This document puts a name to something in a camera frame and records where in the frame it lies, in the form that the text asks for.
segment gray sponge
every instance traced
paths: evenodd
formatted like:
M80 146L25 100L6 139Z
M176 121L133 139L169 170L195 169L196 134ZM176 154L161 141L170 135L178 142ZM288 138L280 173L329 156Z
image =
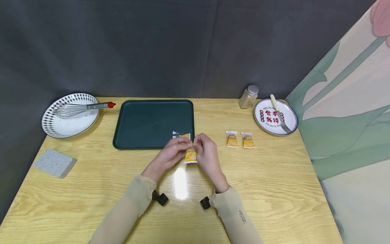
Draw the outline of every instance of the gray sponge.
M64 178L76 162L77 159L53 149L47 149L35 162L35 167L56 177Z

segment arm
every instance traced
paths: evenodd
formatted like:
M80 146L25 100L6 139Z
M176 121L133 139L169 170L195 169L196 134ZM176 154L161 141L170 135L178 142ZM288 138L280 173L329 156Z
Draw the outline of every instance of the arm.
M144 176L135 177L124 196L99 225L89 243L123 243L135 221L149 206L155 189L155 181Z
M255 226L244 211L236 190L229 186L222 173L216 144L205 134L195 137L193 146L197 149L197 161L210 178L215 192L210 200L216 208L232 244L262 244Z
M217 210L232 244L263 243L234 188L219 194L214 192L210 204Z
M123 243L137 219L148 208L156 183L167 169L185 156L185 150L191 146L192 142L187 138L170 140L142 174L134 178L124 196L98 226L89 243Z

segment glass jar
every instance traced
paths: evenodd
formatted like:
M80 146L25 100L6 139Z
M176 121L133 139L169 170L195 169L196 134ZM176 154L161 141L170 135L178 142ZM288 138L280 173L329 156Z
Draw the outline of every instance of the glass jar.
M238 104L242 109L247 109L252 106L252 103L256 100L259 88L255 85L250 85L245 89Z

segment wrist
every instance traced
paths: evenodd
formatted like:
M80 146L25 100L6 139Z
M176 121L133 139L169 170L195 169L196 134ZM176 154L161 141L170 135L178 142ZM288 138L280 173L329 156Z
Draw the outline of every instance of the wrist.
M162 167L152 161L149 163L148 166L146 166L141 175L144 177L148 177L149 179L152 179L156 183L158 183L163 174L164 170L162 169Z
M215 175L215 177L210 178L210 179L214 185L216 193L223 193L223 192L229 190L229 188L230 188L229 183L227 183L226 176L222 172Z

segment fork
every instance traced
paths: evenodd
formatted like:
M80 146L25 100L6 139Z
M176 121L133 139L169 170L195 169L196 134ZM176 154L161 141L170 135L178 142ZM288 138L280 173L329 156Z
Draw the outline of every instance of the fork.
M279 106L278 106L278 103L276 102L275 96L273 94L271 94L270 98L271 98L272 106L273 106L273 108L275 109L276 113L279 116L280 125L282 126L282 129L284 131L286 131L287 133L291 133L291 130L287 127L286 123L282 119L282 116L280 115Z

